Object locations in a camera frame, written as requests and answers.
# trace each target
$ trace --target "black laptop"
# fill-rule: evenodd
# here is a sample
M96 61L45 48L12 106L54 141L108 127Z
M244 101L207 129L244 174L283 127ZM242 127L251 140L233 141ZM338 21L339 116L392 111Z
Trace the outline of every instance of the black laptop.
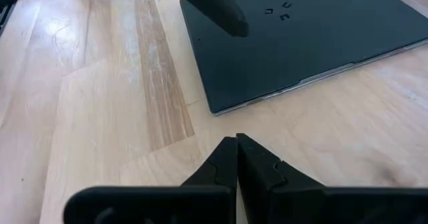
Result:
M400 0L236 1L249 37L181 1L214 114L428 42L428 19Z

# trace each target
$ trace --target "wooden surface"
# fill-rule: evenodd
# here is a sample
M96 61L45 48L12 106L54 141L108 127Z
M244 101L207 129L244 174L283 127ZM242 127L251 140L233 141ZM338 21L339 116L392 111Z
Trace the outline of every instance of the wooden surface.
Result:
M219 117L179 0L19 0L0 56L1 223L61 223L92 185L179 185L236 132L325 185L428 186L428 46Z

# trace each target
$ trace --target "wooden table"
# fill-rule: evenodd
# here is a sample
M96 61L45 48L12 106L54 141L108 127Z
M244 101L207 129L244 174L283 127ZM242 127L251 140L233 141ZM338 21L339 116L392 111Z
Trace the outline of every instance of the wooden table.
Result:
M2 223L61 223L92 185L179 185L237 132L325 185L428 185L428 46L219 117L179 0L19 0L0 56Z

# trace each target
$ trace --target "wood grain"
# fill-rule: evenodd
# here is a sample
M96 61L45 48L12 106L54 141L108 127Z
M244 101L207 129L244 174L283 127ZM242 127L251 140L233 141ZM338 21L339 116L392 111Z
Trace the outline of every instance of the wood grain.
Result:
M428 186L428 46L218 117L179 0L19 0L0 56L2 223L61 223L93 185L179 185L237 132L325 185Z

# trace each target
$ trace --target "light wood grain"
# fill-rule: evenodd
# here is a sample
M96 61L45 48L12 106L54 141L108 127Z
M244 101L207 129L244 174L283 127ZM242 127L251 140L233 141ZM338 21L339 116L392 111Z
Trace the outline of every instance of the light wood grain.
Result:
M92 185L179 185L237 132L325 185L428 186L428 46L218 117L179 0L19 0L0 56L2 223L61 223Z

